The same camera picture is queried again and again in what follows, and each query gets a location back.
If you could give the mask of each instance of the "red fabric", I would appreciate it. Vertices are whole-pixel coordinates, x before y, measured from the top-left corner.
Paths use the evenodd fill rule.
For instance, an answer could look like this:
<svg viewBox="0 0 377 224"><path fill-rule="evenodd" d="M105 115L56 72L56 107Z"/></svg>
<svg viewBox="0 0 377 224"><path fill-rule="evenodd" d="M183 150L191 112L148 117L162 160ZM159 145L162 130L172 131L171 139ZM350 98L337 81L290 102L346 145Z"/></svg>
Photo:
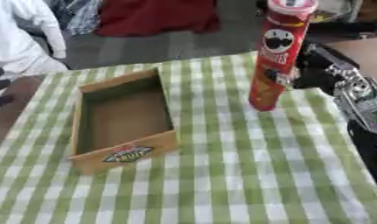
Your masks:
<svg viewBox="0 0 377 224"><path fill-rule="evenodd" d="M96 33L144 36L170 30L211 32L219 26L215 0L105 0Z"/></svg>

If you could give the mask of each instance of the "floor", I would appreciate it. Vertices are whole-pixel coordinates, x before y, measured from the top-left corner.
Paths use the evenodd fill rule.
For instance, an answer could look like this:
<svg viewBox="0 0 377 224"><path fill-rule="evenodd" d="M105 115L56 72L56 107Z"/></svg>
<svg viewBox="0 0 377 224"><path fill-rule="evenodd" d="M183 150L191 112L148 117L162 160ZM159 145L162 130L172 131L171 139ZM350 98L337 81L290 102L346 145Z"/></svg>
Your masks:
<svg viewBox="0 0 377 224"><path fill-rule="evenodd" d="M70 38L65 62L72 69L82 69L254 50L262 28L262 19L255 15L255 1L219 0L218 10L222 28L214 33L175 31L147 38L104 38L88 34ZM347 39L317 35L314 38L321 42Z"/></svg>

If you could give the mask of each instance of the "checkered tablecloth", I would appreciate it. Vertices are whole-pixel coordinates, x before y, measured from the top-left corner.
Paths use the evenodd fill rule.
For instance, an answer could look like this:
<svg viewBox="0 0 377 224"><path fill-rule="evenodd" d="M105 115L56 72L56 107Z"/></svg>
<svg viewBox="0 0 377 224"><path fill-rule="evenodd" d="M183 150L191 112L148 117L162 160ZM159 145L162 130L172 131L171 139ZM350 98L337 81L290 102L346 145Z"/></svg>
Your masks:
<svg viewBox="0 0 377 224"><path fill-rule="evenodd" d="M49 75L0 147L0 224L377 223L377 186L331 97L248 104L252 53ZM158 66L180 148L81 176L77 87Z"/></svg>

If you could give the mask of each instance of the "pringles mascot face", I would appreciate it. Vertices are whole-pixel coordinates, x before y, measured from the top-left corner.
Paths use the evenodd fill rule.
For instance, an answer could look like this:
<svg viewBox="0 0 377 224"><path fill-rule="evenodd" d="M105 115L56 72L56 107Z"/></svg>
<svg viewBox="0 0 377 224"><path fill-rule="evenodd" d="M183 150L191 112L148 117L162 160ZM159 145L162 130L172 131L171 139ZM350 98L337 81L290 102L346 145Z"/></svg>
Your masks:
<svg viewBox="0 0 377 224"><path fill-rule="evenodd" d="M289 31L279 29L268 30L264 33L263 42L272 53L284 53L293 45L294 37Z"/></svg>

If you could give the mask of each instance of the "white sleeve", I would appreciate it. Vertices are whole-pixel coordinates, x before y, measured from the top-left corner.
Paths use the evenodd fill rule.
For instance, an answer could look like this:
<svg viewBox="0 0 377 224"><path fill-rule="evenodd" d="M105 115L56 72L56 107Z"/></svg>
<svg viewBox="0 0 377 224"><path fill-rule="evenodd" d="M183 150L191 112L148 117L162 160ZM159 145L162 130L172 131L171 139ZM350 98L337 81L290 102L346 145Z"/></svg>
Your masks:
<svg viewBox="0 0 377 224"><path fill-rule="evenodd" d="M20 18L40 26L53 50L53 57L66 57L66 43L59 23L44 0L10 0L13 12Z"/></svg>

